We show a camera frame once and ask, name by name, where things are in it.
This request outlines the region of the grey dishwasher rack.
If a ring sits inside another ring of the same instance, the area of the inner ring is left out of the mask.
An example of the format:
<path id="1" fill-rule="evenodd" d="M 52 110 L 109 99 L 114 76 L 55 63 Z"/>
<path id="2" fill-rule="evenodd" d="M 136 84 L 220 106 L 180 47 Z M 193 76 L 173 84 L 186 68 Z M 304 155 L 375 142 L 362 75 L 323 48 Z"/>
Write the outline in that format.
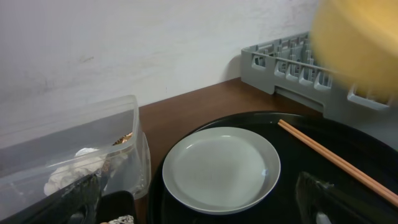
<path id="1" fill-rule="evenodd" d="M 308 33 L 243 48 L 241 79 L 397 148 L 397 98 L 377 96 L 369 87 L 340 85 L 329 70 L 317 64 Z"/>

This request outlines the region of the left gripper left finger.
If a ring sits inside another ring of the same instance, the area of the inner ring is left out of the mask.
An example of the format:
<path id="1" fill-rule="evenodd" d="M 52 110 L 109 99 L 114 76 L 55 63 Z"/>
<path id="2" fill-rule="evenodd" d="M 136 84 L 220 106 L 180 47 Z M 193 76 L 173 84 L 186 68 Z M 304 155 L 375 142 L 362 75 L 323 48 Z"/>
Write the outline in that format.
<path id="1" fill-rule="evenodd" d="M 1 223 L 94 223 L 100 199 L 100 182 L 97 175 L 90 174 L 1 220 Z"/>

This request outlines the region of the food scraps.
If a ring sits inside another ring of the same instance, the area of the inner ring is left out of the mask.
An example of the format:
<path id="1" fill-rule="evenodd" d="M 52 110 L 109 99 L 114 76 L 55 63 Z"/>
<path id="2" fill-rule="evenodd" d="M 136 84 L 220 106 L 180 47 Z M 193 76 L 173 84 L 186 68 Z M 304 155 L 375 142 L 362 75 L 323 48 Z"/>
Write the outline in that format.
<path id="1" fill-rule="evenodd" d="M 125 215 L 100 224 L 134 224 L 134 217 L 132 215 Z"/>

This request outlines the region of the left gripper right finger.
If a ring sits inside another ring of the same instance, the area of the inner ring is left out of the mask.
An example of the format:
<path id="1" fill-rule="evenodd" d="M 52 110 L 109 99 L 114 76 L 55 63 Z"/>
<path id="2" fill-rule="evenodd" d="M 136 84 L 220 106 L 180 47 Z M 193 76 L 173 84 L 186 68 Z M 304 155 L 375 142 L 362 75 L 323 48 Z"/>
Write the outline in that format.
<path id="1" fill-rule="evenodd" d="M 372 191 L 301 172 L 295 200 L 302 223 L 397 223 L 397 209 Z"/>

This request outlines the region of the black rectangular tray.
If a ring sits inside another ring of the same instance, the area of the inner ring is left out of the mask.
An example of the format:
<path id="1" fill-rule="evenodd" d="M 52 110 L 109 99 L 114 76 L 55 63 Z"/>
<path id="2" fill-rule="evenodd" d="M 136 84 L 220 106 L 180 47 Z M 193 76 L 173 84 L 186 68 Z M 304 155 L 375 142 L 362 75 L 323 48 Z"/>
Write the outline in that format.
<path id="1" fill-rule="evenodd" d="M 134 224 L 138 223 L 133 195 L 127 191 L 118 191 L 101 198 L 95 223 L 108 222 L 125 215 L 132 215 Z"/>

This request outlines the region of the yellow bowl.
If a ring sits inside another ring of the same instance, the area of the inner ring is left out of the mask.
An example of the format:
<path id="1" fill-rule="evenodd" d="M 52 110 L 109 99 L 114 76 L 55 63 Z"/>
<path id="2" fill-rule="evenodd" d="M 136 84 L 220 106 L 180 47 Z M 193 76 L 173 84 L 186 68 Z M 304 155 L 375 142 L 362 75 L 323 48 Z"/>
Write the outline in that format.
<path id="1" fill-rule="evenodd" d="M 342 85 L 397 96 L 397 0 L 322 0 L 310 41 Z"/>

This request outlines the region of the white tissue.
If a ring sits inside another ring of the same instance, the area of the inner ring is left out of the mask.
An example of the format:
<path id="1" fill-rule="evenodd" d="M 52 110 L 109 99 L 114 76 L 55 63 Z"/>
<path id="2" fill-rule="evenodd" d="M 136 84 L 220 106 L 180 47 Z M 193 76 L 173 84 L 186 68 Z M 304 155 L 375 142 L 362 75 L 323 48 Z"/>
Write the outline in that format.
<path id="1" fill-rule="evenodd" d="M 116 154 L 115 156 L 107 154 L 59 167 L 50 175 L 48 182 L 44 185 L 44 194 L 46 196 L 54 194 L 89 174 L 96 174 L 99 177 L 103 193 L 110 194 L 115 191 L 116 173 L 127 159 L 126 153 Z"/>

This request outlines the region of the gold snack wrapper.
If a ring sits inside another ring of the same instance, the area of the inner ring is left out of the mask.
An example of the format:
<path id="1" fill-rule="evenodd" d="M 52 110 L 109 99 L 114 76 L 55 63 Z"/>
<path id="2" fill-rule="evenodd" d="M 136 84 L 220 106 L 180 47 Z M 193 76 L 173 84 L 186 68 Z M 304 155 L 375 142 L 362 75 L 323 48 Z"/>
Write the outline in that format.
<path id="1" fill-rule="evenodd" d="M 113 143 L 113 146 L 118 145 L 118 144 L 125 143 L 125 142 L 127 142 L 131 137 L 132 137 L 132 133 L 129 133 L 129 134 L 127 134 L 127 135 L 125 135 L 125 136 L 119 138 L 115 143 Z M 102 169 L 101 169 L 102 172 L 108 173 L 108 172 L 111 170 L 111 159 L 112 159 L 112 157 L 113 157 L 113 156 L 111 156 L 111 155 L 108 155 L 108 156 L 106 157 L 106 160 L 105 160 L 105 162 L 104 162 L 104 164 L 103 164 L 103 166 L 102 166 Z"/>

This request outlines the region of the grey plate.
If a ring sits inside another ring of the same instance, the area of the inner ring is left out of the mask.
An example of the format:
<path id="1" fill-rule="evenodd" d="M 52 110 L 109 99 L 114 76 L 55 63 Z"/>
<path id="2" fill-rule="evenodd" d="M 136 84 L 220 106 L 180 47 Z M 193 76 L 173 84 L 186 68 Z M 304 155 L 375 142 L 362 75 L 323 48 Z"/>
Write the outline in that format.
<path id="1" fill-rule="evenodd" d="M 209 215 L 245 211 L 276 186 L 281 172 L 275 147 L 242 128 L 217 127 L 188 135 L 162 166 L 165 188 L 184 206 Z"/>

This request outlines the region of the clear plastic bin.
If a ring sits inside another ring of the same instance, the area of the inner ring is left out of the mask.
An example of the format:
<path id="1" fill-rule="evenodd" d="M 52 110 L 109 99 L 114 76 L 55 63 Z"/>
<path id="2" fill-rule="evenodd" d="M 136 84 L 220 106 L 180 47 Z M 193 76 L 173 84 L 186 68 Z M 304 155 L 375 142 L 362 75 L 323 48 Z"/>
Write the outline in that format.
<path id="1" fill-rule="evenodd" d="M 113 146 L 132 133 L 125 143 Z M 115 176 L 115 193 L 139 199 L 151 180 L 150 152 L 133 95 L 70 110 L 28 114 L 1 112 L 1 218 L 45 199 L 44 185 L 56 169 L 90 157 L 126 153 Z"/>

